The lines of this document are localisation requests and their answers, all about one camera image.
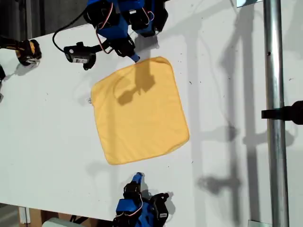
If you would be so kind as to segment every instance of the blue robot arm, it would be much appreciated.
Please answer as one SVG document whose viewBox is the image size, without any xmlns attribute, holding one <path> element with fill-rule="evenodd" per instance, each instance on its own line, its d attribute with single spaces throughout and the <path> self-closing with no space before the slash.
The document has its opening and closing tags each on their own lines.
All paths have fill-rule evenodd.
<svg viewBox="0 0 303 227">
<path fill-rule="evenodd" d="M 165 201 L 167 193 L 143 198 L 141 194 L 142 174 L 137 173 L 124 187 L 123 199 L 119 200 L 113 227 L 163 227 L 168 211 Z"/>
</svg>

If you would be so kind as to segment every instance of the white table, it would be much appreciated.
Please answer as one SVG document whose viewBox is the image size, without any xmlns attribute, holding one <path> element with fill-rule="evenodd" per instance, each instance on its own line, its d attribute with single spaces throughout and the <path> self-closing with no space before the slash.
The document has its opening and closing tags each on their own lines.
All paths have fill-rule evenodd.
<svg viewBox="0 0 303 227">
<path fill-rule="evenodd" d="M 303 3 L 282 4 L 290 105 L 303 96 Z M 167 202 L 169 226 L 271 222 L 267 123 L 261 119 L 266 108 L 262 3 L 241 10 L 227 0 L 172 0 L 166 6 L 169 19 L 159 49 L 139 54 L 171 62 L 190 141 L 166 156 L 109 165 L 87 99 L 97 81 L 132 60 L 98 53 L 93 69 L 84 71 L 67 62 L 46 35 L 37 38 L 40 65 L 19 68 L 22 76 L 9 77 L 0 91 L 1 203 L 111 220 L 123 187 L 139 171 L 145 174 L 143 190 L 173 194 Z M 56 40 L 62 48 L 98 43 L 90 25 L 63 31 Z M 0 50 L 0 64 L 6 74 L 14 73 L 14 52 Z M 287 123 L 286 129 L 290 219 L 300 226 L 303 128 Z"/>
</svg>

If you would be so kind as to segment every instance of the silver pole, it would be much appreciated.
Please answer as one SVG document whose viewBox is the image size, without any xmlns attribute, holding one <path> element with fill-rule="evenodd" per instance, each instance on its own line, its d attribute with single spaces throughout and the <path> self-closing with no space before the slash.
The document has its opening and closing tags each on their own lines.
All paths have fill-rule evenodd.
<svg viewBox="0 0 303 227">
<path fill-rule="evenodd" d="M 267 109 L 284 106 L 280 0 L 264 0 Z M 285 122 L 268 120 L 268 149 L 273 227 L 289 227 Z"/>
</svg>

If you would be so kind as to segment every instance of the yellow towel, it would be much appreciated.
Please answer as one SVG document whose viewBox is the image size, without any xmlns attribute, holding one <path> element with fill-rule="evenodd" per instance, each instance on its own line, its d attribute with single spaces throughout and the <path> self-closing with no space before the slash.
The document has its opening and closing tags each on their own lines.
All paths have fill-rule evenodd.
<svg viewBox="0 0 303 227">
<path fill-rule="evenodd" d="M 189 139 L 174 72 L 162 57 L 99 81 L 91 100 L 104 154 L 112 165 L 170 153 Z"/>
</svg>

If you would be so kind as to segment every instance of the black clamp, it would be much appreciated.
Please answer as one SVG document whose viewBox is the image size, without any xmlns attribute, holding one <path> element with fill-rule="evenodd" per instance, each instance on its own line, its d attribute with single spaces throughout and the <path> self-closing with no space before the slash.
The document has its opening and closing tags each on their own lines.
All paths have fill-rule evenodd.
<svg viewBox="0 0 303 227">
<path fill-rule="evenodd" d="M 295 124 L 303 125 L 303 101 L 297 101 L 292 106 L 263 110 L 262 119 L 293 121 Z"/>
<path fill-rule="evenodd" d="M 152 196 L 150 199 L 150 204 L 152 204 L 155 211 L 154 222 L 157 227 L 162 227 L 169 216 L 169 212 L 165 206 L 168 197 L 168 193 L 160 193 Z"/>
</svg>

